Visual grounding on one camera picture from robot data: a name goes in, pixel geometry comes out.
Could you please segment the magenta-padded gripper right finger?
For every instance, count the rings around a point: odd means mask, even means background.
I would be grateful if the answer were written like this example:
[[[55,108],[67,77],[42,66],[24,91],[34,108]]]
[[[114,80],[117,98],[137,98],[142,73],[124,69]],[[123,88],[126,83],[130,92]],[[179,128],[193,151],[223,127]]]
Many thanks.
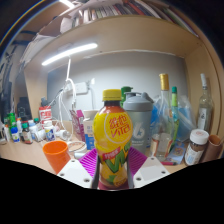
[[[147,157],[131,147],[128,153],[127,174],[128,186],[134,189],[168,176],[169,172],[156,157]]]

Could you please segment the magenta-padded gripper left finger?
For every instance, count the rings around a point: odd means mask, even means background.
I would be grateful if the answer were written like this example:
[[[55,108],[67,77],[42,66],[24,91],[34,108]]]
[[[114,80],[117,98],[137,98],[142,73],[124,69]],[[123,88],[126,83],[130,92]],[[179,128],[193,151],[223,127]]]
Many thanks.
[[[71,159],[58,173],[58,176],[83,188],[97,189],[100,162],[95,149],[79,159]]]

